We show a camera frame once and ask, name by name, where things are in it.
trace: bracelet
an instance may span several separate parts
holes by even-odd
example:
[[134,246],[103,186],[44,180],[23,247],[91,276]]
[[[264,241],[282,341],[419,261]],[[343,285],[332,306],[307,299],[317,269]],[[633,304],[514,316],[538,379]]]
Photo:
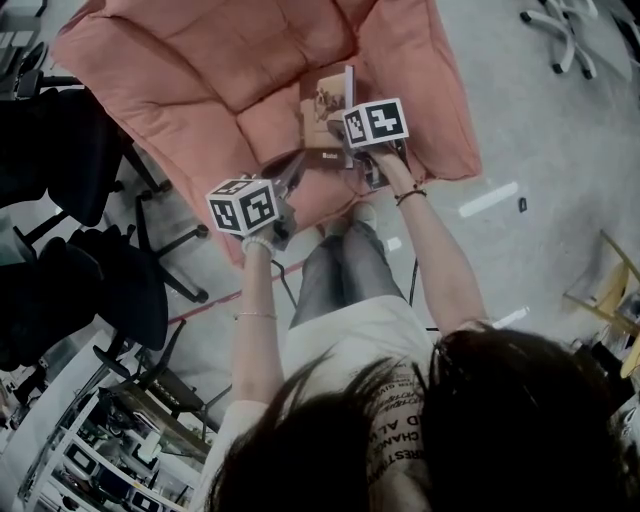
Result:
[[237,322],[238,318],[240,318],[241,316],[257,316],[260,318],[271,318],[273,320],[278,319],[276,315],[272,315],[271,313],[246,313],[246,312],[236,313],[235,315],[233,315],[233,319]]
[[409,196],[411,196],[413,194],[420,194],[420,195],[422,195],[424,197],[427,197],[426,190],[418,188],[418,184],[414,183],[413,190],[411,192],[407,192],[406,194],[400,194],[399,196],[393,196],[394,199],[396,200],[396,206],[400,206],[402,201],[404,201],[407,197],[409,197]]
[[249,236],[242,241],[242,252],[247,254],[247,248],[251,244],[260,244],[262,247],[269,251],[269,253],[271,254],[271,259],[273,259],[273,256],[276,253],[276,248],[271,242],[259,236]]

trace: jeans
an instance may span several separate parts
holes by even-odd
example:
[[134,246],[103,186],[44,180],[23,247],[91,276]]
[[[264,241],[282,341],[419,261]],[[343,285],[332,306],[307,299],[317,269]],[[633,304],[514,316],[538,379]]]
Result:
[[302,268],[302,288],[290,329],[363,300],[404,298],[391,275],[376,232],[355,222],[344,236],[329,236]]

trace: book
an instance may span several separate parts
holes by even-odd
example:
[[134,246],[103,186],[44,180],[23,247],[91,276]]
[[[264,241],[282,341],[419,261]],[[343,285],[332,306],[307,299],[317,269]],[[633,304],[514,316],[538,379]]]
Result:
[[300,80],[302,146],[307,167],[316,169],[353,169],[354,162],[327,129],[327,121],[342,121],[342,112],[355,105],[355,69],[333,64],[311,71]]

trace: white cube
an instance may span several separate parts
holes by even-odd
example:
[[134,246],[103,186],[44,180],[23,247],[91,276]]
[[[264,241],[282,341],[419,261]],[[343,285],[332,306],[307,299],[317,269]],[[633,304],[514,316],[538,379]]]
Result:
[[361,103],[342,114],[351,148],[406,139],[409,129],[400,99]]
[[270,180],[231,179],[206,195],[218,231],[247,236],[278,217]]

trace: white floor marking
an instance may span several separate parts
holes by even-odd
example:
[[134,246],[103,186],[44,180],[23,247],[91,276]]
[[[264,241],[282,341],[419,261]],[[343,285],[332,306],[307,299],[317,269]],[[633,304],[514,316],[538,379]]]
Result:
[[400,241],[399,238],[395,237],[395,238],[389,238],[389,240],[387,240],[387,250],[389,252],[395,251],[396,249],[400,249],[400,247],[402,247],[402,242]]
[[511,325],[516,320],[520,320],[529,314],[529,306],[525,306],[522,309],[514,311],[513,313],[501,318],[497,322],[493,323],[494,329],[502,329],[507,325]]
[[482,210],[486,210],[487,208],[498,204],[500,201],[504,201],[507,197],[511,197],[516,192],[518,192],[518,184],[514,181],[513,183],[497,188],[488,194],[463,204],[458,211],[460,212],[461,217],[471,217],[476,213],[480,213]]

